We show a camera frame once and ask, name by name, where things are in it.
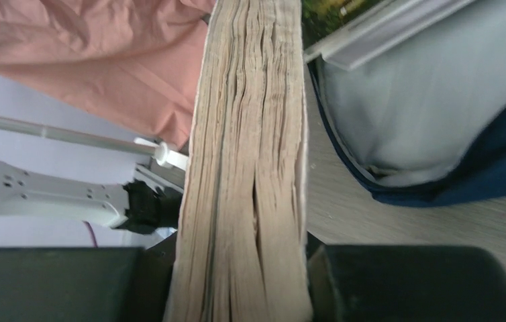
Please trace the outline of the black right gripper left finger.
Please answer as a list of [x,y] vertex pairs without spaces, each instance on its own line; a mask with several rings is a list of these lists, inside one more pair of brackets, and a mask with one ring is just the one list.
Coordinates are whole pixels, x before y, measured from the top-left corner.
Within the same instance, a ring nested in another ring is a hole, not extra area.
[[0,248],[0,321],[161,321],[175,249]]

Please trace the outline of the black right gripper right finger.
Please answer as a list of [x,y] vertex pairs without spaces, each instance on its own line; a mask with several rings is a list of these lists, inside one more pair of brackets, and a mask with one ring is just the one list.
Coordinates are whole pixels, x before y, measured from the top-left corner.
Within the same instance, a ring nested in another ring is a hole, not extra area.
[[307,254],[316,321],[506,321],[506,270],[482,248],[310,235]]

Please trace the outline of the red cover book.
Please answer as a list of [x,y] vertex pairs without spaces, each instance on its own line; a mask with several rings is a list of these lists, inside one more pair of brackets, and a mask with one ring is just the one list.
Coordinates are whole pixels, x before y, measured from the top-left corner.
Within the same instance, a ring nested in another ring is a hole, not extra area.
[[310,321],[300,1],[218,1],[165,321]]

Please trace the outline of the navy blue student backpack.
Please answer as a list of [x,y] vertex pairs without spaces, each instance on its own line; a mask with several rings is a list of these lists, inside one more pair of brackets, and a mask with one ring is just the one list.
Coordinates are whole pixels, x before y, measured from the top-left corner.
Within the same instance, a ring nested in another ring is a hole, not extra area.
[[352,70],[307,64],[332,145],[375,200],[506,197],[506,1],[469,1]]

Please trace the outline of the palm leaf white book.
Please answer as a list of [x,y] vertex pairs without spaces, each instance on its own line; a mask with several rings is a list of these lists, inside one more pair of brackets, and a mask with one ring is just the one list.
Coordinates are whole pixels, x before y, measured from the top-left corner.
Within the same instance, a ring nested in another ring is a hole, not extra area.
[[469,1],[465,0],[383,0],[304,49],[303,59],[311,62],[322,58],[339,68],[352,70],[467,5]]

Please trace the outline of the green jungle cover book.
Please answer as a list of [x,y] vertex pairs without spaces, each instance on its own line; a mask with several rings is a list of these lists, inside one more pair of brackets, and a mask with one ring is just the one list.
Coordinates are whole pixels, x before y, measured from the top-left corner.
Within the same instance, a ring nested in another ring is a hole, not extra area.
[[382,3],[380,0],[302,0],[304,49]]

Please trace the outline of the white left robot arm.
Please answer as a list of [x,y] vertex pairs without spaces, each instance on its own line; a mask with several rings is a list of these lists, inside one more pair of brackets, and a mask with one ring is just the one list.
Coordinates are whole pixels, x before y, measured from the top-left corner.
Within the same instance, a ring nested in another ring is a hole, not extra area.
[[177,228],[183,192],[133,179],[95,184],[30,172],[0,161],[0,217],[69,218],[148,235]]

